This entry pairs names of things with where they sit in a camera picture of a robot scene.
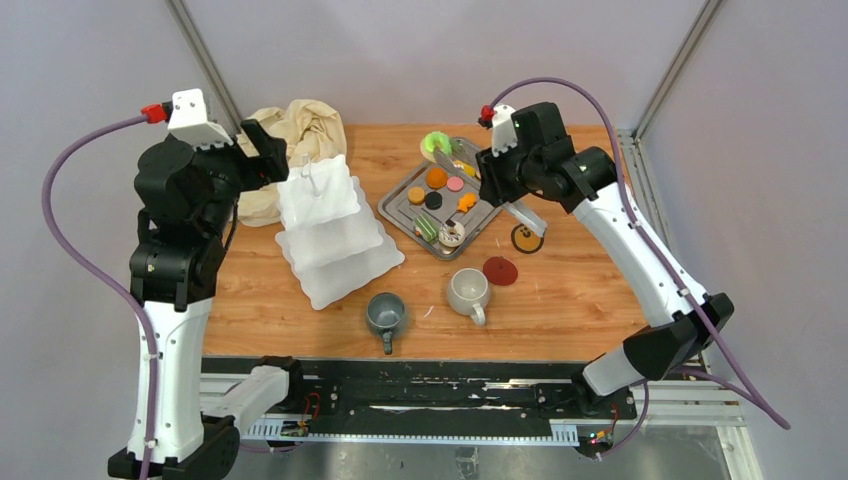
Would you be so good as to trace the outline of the metal tongs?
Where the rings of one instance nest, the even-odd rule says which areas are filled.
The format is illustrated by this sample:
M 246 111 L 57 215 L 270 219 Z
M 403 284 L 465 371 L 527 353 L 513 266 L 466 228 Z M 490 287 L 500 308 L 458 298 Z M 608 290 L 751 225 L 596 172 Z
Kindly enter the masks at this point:
M 473 180 L 473 177 L 467 175 L 463 169 L 458 168 L 453 161 L 440 150 L 436 150 L 433 153 L 425 153 L 424 158 L 443 168 L 451 175 L 458 175 L 465 180 Z M 522 201 L 517 200 L 515 202 L 506 202 L 501 205 L 501 208 L 511 214 L 519 223 L 525 225 L 538 237 L 543 238 L 546 235 L 548 223 L 532 209 L 527 207 Z

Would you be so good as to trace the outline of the green frosted donut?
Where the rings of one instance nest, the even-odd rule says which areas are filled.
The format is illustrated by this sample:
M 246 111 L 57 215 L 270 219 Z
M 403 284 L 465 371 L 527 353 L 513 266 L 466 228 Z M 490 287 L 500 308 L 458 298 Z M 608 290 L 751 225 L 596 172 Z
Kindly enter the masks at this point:
M 430 162 L 436 161 L 436 152 L 451 156 L 453 150 L 450 136 L 441 131 L 426 134 L 420 141 L 419 147 L 422 156 Z

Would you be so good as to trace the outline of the white three-tier dessert stand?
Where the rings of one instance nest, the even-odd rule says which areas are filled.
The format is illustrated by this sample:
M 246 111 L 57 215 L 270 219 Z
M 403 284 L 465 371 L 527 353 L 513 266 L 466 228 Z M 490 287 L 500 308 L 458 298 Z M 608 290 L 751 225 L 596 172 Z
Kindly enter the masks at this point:
M 303 155 L 276 187 L 283 230 L 275 241 L 314 310 L 404 262 L 344 155 L 319 161 Z

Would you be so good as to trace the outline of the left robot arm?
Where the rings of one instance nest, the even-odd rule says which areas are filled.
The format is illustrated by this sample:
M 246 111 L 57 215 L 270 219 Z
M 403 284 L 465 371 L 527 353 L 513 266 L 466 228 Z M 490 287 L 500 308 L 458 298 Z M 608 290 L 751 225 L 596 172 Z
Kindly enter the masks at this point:
M 263 357 L 214 406 L 199 387 L 203 339 L 226 256 L 225 228 L 241 194 L 287 178 L 286 144 L 255 120 L 241 124 L 256 149 L 204 147 L 170 133 L 138 162 L 142 202 L 129 293 L 140 323 L 135 424 L 107 463 L 119 479 L 222 479 L 242 434 L 269 409 L 298 411 L 306 400 L 301 363 Z

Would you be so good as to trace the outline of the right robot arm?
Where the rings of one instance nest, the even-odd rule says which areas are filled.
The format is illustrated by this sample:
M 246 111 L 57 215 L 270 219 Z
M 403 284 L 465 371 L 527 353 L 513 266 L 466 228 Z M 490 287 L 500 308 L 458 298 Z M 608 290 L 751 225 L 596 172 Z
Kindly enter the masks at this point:
M 490 147 L 476 155 L 481 199 L 501 206 L 532 194 L 561 205 L 605 249 L 648 323 L 574 376 L 571 400 L 580 414 L 599 415 L 613 393 L 660 380 L 710 345 L 712 331 L 733 315 L 732 301 L 708 293 L 670 255 L 605 150 L 576 150 L 551 102 L 484 106 L 479 122 L 492 134 Z

